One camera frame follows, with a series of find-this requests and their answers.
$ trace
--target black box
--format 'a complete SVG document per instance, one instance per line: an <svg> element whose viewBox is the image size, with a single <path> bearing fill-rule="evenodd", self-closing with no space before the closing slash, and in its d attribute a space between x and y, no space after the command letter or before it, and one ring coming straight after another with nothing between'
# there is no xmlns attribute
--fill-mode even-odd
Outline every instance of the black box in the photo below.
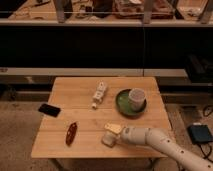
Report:
<svg viewBox="0 0 213 171"><path fill-rule="evenodd" d="M193 144L205 144L213 141L207 125L191 125L187 130Z"/></svg>

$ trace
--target wooden table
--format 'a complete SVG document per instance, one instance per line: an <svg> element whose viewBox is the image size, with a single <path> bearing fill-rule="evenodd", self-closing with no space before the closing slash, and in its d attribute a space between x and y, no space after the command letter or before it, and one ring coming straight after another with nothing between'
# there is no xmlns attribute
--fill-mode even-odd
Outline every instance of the wooden table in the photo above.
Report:
<svg viewBox="0 0 213 171"><path fill-rule="evenodd" d="M109 89L97 110L91 107L92 96L100 81ZM115 97L123 89L143 88L147 108L138 119L129 119L116 110ZM35 139L33 158L131 158L164 157L150 147L117 144L109 148L101 143L106 123L164 128L173 137L170 122L155 78L153 77L58 77L49 104L61 108L57 118L44 115ZM78 123L70 147L65 143L69 125Z"/></svg>

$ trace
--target table leg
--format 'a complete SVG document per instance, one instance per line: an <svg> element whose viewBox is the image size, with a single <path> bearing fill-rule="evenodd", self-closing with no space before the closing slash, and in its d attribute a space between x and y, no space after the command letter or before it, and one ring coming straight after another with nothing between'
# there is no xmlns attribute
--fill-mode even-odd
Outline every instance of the table leg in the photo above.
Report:
<svg viewBox="0 0 213 171"><path fill-rule="evenodd" d="M54 166L59 170L59 171L69 171L68 169L65 169L57 159L51 158L50 161L54 164Z"/></svg>

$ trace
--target floor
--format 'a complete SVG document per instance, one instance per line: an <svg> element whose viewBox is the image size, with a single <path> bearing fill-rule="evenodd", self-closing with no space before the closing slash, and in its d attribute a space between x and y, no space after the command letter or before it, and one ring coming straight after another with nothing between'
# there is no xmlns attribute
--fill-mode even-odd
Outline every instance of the floor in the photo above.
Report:
<svg viewBox="0 0 213 171"><path fill-rule="evenodd" d="M0 101L0 170L2 171L56 171L55 166L47 159L32 159L30 153L36 132L42 119L37 111L46 102L49 92L19 93L4 92ZM204 104L184 104L178 98L166 98L166 110L177 139L177 143L198 155L199 149L191 144L186 132L186 125L192 121L208 124L213 131L213 116L203 118L200 113ZM195 110L199 116L184 118L186 110ZM59 159L62 165L73 171L141 171L149 164L147 159ZM164 158L156 165L155 171L178 171L177 163Z"/></svg>

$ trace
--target yellow object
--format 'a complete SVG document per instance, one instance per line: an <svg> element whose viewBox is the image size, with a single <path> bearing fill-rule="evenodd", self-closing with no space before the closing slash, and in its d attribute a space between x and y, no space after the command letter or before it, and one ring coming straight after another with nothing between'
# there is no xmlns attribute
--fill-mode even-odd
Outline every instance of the yellow object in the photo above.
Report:
<svg viewBox="0 0 213 171"><path fill-rule="evenodd" d="M104 126L105 129L115 133L115 134L120 134L123 127L121 125L118 125L118 124L110 124L110 123L107 123L105 126Z"/></svg>

